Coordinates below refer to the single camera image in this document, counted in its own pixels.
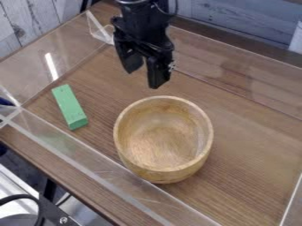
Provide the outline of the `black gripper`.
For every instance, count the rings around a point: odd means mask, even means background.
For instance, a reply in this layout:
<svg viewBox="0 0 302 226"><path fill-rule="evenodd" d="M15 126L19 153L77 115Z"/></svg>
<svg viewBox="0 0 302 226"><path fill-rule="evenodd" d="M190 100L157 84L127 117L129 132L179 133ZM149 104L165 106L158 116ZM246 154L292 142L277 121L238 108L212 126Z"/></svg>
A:
<svg viewBox="0 0 302 226"><path fill-rule="evenodd" d="M147 83L151 89L158 89L170 80L174 69L175 46L166 34L174 14L159 2L119 2L118 5L122 15L114 16L111 23L122 65L131 74L142 67L143 57L149 57Z"/></svg>

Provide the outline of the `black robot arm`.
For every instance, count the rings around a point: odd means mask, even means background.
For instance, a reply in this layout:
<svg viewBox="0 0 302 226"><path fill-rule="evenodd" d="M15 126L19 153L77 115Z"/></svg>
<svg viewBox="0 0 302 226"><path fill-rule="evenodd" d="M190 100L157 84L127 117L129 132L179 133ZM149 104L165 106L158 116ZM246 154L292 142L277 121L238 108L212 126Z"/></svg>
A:
<svg viewBox="0 0 302 226"><path fill-rule="evenodd" d="M158 89L171 77L174 50L166 30L177 15L159 6L159 0L117 0L122 15L111 18L114 44L126 72L131 74L143 64L149 87Z"/></svg>

